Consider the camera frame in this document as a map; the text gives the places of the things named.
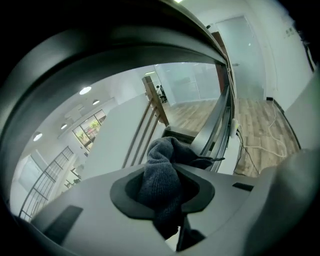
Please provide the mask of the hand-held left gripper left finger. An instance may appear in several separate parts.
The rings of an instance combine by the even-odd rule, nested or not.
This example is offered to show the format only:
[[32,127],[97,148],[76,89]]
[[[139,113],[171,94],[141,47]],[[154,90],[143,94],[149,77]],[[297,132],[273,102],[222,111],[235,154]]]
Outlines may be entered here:
[[165,247],[151,220],[130,218],[112,202],[122,196],[124,205],[144,209],[116,184],[143,170],[136,165],[83,180],[47,204],[31,224],[60,247]]

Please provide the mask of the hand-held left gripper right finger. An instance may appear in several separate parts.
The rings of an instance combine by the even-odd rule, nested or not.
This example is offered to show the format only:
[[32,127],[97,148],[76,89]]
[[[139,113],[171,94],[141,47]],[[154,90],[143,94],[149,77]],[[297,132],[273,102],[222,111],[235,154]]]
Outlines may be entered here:
[[254,177],[221,174],[184,164],[175,164],[174,167],[186,170],[210,182],[214,187],[214,196],[206,208],[187,214],[190,227],[204,236],[209,236],[222,227],[249,197],[249,191],[236,188],[234,184],[255,186],[258,182],[258,179]]

